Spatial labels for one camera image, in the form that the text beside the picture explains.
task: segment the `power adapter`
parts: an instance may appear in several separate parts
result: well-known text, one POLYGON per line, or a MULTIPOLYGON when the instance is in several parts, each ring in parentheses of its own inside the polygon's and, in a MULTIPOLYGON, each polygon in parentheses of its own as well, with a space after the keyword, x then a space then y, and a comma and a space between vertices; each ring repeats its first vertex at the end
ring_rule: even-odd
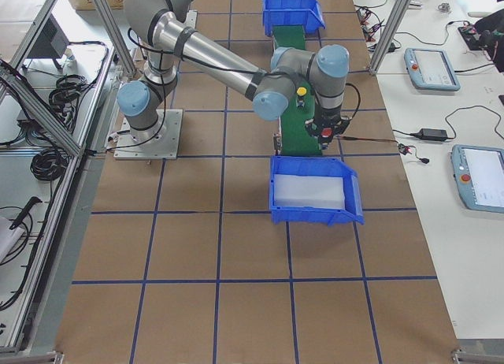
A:
POLYGON ((410 135, 424 141, 444 142, 448 139, 447 131, 443 129, 422 128, 418 133, 411 133, 410 135))

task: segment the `light blue cap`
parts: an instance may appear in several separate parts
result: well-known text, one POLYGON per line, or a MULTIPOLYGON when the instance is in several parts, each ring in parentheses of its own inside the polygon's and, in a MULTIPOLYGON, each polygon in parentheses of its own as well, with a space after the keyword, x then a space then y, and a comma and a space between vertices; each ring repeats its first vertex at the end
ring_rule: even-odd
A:
POLYGON ((282 54, 284 54, 287 50, 291 49, 290 47, 277 47, 275 51, 273 52, 273 56, 271 57, 271 70, 276 69, 276 66, 278 65, 278 61, 280 60, 280 57, 282 57, 282 54))
POLYGON ((263 91, 255 95, 252 106, 260 118, 274 121, 287 109, 289 101, 279 92, 263 91))
POLYGON ((120 110, 128 117, 141 114, 150 101, 150 92, 147 86, 139 80, 125 84, 117 92, 117 104, 120 110))
POLYGON ((324 46, 317 53, 317 64, 320 70, 333 78, 347 76, 350 55, 341 45, 324 46))

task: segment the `mounting plate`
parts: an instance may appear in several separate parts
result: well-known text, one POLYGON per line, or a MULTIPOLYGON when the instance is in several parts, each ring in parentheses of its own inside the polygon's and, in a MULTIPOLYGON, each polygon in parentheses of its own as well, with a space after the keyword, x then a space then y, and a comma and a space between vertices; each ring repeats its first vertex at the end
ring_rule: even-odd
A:
MULTIPOLYGON (((163 118, 163 110, 157 110, 159 118, 163 118)), ((152 139, 144 145, 116 149, 113 156, 115 159, 149 160, 149 159, 176 159, 179 150, 180 128, 182 127, 183 110, 166 110, 166 131, 159 139, 152 139)), ((124 119, 121 130, 128 130, 129 123, 124 119)), ((129 134, 119 136, 117 147, 135 145, 129 134)))

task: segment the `robotic arm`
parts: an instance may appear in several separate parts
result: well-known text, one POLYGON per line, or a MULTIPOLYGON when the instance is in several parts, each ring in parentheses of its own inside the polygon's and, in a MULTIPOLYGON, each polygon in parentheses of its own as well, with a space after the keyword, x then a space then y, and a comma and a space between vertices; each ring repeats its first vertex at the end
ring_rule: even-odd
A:
POLYGON ((121 88, 118 102, 138 139, 160 128, 157 106, 162 95, 176 86, 174 57, 190 62, 252 101, 254 112, 265 120, 281 116, 303 80, 313 85, 315 115, 306 131, 322 148, 342 133, 349 121, 340 115, 349 55, 339 45, 318 53, 280 47, 271 60, 271 72, 258 68, 198 31, 186 26, 193 0, 124 0, 129 24, 143 42, 154 48, 142 78, 121 88))

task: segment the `blue crate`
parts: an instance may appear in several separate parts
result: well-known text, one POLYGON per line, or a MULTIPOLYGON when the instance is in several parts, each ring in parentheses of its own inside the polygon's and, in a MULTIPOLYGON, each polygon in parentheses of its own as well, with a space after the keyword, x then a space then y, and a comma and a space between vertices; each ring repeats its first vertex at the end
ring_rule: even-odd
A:
POLYGON ((357 221, 364 224, 357 173, 336 158, 271 157, 269 209, 274 223, 321 222, 327 225, 357 221), (343 178, 345 210, 275 205, 275 175, 331 176, 343 178))
POLYGON ((305 33, 325 28, 317 0, 262 0, 262 24, 268 36, 275 25, 302 25, 305 33))

